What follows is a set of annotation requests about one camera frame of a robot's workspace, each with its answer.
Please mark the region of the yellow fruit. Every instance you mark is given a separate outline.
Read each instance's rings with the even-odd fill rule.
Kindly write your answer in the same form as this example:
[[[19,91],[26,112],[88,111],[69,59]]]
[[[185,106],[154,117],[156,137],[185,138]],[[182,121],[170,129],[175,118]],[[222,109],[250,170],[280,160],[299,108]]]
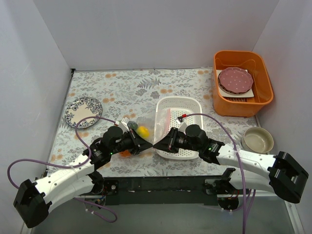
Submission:
[[[136,132],[143,139],[148,139],[150,136],[150,131],[145,126],[138,126],[138,128],[136,129]]]

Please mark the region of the orange fruit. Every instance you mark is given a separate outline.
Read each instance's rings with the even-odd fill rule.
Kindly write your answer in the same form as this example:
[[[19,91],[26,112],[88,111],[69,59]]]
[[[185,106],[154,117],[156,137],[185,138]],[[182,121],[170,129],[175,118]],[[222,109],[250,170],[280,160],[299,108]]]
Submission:
[[[121,152],[120,155],[122,157],[129,157],[129,156],[131,156],[131,153],[128,150],[126,150],[126,151]]]

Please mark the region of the purple eggplant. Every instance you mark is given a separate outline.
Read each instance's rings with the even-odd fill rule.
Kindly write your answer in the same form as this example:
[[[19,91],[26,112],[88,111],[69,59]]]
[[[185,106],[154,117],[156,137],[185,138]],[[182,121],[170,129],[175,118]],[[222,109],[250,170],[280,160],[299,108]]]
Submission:
[[[129,129],[133,129],[133,130],[136,130],[138,128],[138,124],[135,121],[131,121],[131,120],[127,123],[127,126]]]

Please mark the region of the clear zip top bag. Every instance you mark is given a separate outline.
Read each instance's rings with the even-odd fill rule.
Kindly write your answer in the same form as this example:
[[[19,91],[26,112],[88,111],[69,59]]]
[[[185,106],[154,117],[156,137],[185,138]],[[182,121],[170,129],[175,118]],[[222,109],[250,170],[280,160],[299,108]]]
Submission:
[[[138,126],[145,126],[150,131],[150,136],[146,141],[155,144],[163,139],[170,130],[171,109],[160,110],[144,114],[142,116],[130,119],[135,121]]]

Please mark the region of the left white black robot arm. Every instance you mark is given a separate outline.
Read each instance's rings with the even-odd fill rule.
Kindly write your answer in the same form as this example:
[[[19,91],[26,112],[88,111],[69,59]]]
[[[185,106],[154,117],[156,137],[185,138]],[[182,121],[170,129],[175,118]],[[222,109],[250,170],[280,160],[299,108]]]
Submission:
[[[25,225],[33,228],[64,202],[85,193],[100,194],[104,179],[97,170],[110,162],[112,155],[123,151],[137,155],[152,146],[133,129],[124,132],[112,126],[74,162],[47,177],[22,182],[13,205]]]

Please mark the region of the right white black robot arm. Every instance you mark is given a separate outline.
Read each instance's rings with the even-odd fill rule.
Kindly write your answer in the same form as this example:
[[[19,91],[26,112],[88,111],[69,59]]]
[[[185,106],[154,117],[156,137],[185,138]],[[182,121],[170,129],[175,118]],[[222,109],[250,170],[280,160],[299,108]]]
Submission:
[[[227,194],[238,189],[255,189],[275,193],[281,199],[299,203],[309,174],[287,152],[277,155],[263,155],[245,150],[235,150],[233,146],[208,138],[206,132],[193,124],[181,132],[172,128],[168,134],[154,144],[154,148],[177,154],[180,149],[198,152],[205,162],[242,168],[244,179],[227,177],[220,187]]]

